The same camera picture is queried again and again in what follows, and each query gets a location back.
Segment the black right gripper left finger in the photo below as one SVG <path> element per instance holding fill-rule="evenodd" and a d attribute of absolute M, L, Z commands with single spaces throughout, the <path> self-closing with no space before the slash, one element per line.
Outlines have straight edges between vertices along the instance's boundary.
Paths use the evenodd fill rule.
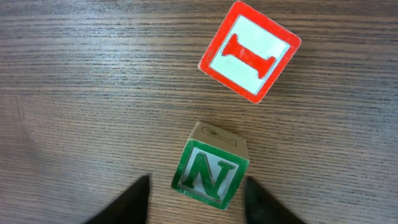
<path fill-rule="evenodd" d="M 143 175 L 85 224 L 146 224 L 149 196 L 150 176 Z"/>

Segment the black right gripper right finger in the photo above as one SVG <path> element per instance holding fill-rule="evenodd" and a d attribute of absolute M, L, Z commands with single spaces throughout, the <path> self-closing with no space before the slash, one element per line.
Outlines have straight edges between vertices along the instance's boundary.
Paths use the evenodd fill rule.
<path fill-rule="evenodd" d="M 251 176 L 244 187 L 244 213 L 247 224 L 305 224 Z"/>

